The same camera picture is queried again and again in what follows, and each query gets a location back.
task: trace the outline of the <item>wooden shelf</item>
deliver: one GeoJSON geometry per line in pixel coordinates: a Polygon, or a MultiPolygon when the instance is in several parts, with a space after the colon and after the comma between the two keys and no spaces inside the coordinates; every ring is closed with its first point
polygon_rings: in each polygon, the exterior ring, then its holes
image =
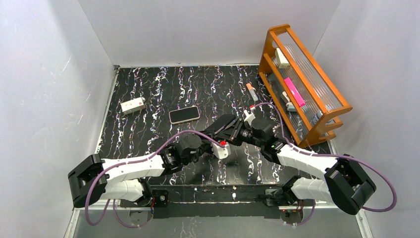
{"type": "Polygon", "coordinates": [[[268,30],[259,75],[299,147],[334,138],[332,130],[343,125],[338,116],[352,109],[288,24],[268,30]],[[279,69],[275,66],[273,59],[276,48],[289,61],[290,68],[279,69]],[[305,100],[304,106],[298,106],[287,88],[284,82],[287,77],[305,100]],[[288,112],[285,103],[279,100],[283,91],[287,93],[297,112],[288,112]],[[313,124],[312,118],[318,111],[323,115],[313,124]]]}

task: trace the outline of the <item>white wall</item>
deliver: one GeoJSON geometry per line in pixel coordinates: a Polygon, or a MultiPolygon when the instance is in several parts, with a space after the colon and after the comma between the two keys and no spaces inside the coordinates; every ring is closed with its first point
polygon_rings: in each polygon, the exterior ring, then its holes
{"type": "Polygon", "coordinates": [[[113,64],[260,63],[267,30],[289,23],[314,52],[339,0],[79,0],[113,64]]]}
{"type": "Polygon", "coordinates": [[[0,56],[0,237],[62,237],[112,63],[77,0],[1,1],[0,56]]]}
{"type": "MultiPolygon", "coordinates": [[[[420,2],[343,0],[315,58],[354,109],[342,117],[340,153],[366,160],[399,195],[388,213],[367,212],[375,237],[419,237],[420,2]]],[[[383,208],[391,193],[380,178],[368,205],[383,208]]]]}

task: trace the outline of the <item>phone screen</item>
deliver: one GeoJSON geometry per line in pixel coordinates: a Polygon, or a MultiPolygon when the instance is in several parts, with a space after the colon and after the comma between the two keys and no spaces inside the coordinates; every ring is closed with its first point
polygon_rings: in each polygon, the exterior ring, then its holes
{"type": "Polygon", "coordinates": [[[172,124],[197,120],[200,118],[200,112],[197,107],[183,108],[169,112],[169,120],[172,124]]]}

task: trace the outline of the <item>marble tabletop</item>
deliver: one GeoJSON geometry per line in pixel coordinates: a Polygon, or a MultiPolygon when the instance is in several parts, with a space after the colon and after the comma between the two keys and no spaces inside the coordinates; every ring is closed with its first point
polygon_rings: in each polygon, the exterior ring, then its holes
{"type": "MultiPolygon", "coordinates": [[[[255,104],[246,84],[251,83],[258,102],[271,97],[258,77],[258,66],[192,66],[121,68],[105,118],[98,146],[101,158],[120,159],[156,151],[169,137],[186,129],[203,130],[222,114],[244,116],[244,109],[255,104]],[[124,115],[120,103],[144,97],[146,108],[124,115]],[[197,106],[199,120],[171,125],[168,113],[197,106]]],[[[256,109],[257,117],[266,118],[279,133],[279,120],[268,106],[256,109]]],[[[285,134],[290,132],[285,126],[285,134]]],[[[312,150],[329,153],[328,144],[312,150]]],[[[204,154],[197,163],[185,166],[172,175],[150,178],[151,185],[268,184],[285,183],[293,175],[309,175],[294,168],[270,163],[257,147],[243,144],[219,160],[204,154]]]]}

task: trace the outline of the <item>pink object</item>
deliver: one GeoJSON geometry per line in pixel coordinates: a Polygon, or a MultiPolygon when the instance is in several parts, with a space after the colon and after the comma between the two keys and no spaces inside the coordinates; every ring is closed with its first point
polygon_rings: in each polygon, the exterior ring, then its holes
{"type": "Polygon", "coordinates": [[[292,92],[293,97],[295,98],[296,102],[298,103],[299,107],[302,107],[305,105],[305,101],[303,101],[303,98],[299,94],[298,90],[296,89],[295,85],[292,83],[292,80],[290,78],[285,78],[284,82],[286,83],[286,86],[289,88],[290,92],[292,92]]]}

